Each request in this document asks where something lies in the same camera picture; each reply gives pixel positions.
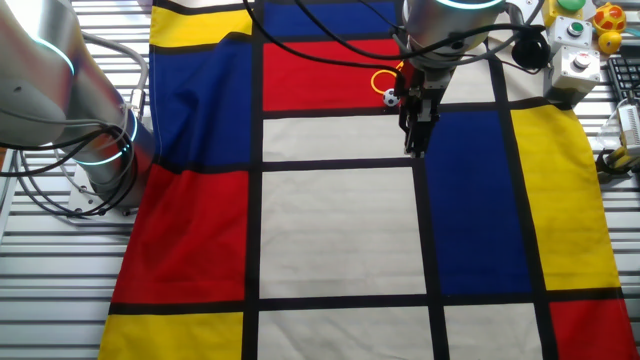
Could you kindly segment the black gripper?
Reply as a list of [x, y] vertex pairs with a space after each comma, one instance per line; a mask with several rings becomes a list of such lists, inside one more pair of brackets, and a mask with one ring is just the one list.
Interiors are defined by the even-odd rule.
[[417, 123], [417, 155], [424, 156], [428, 150], [432, 122], [438, 117], [441, 102], [441, 86], [429, 82], [425, 74], [413, 74], [406, 77], [401, 90], [399, 105], [399, 124], [405, 133], [404, 152], [415, 155], [415, 122]]

